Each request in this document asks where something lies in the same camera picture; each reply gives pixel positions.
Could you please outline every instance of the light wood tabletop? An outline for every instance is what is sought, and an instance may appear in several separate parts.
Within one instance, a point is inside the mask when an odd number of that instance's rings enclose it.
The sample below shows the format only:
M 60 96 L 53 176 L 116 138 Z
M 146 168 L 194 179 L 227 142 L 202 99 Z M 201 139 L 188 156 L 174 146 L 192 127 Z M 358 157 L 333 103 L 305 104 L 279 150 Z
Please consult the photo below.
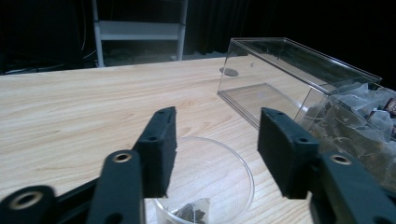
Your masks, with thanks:
M 283 198 L 257 152 L 258 131 L 218 95 L 224 58 L 0 77 L 0 200 L 28 186 L 61 195 L 131 148 L 153 113 L 175 106 L 177 137 L 221 142 L 247 163 L 252 205 L 238 223 L 312 223 L 308 200 Z M 152 200 L 147 222 L 156 223 Z

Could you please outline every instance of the transparent cup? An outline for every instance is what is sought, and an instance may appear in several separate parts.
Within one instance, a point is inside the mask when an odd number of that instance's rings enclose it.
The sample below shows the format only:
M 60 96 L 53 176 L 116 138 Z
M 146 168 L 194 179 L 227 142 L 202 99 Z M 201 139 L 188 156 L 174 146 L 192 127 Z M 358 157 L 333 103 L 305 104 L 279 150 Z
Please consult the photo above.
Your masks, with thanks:
M 250 206 L 253 176 L 244 160 L 232 149 L 200 137 L 177 139 L 177 157 L 167 191 L 168 198 L 154 199 L 157 223 L 233 223 Z M 193 217 L 180 211 L 191 207 Z

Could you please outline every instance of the clear plastic box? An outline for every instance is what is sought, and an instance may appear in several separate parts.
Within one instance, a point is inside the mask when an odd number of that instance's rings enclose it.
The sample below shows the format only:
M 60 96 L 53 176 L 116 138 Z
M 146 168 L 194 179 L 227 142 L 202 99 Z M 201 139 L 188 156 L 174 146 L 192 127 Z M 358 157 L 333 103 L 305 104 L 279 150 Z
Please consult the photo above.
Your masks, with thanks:
M 259 127 L 262 107 L 300 120 L 307 108 L 376 77 L 287 38 L 233 38 L 219 96 Z

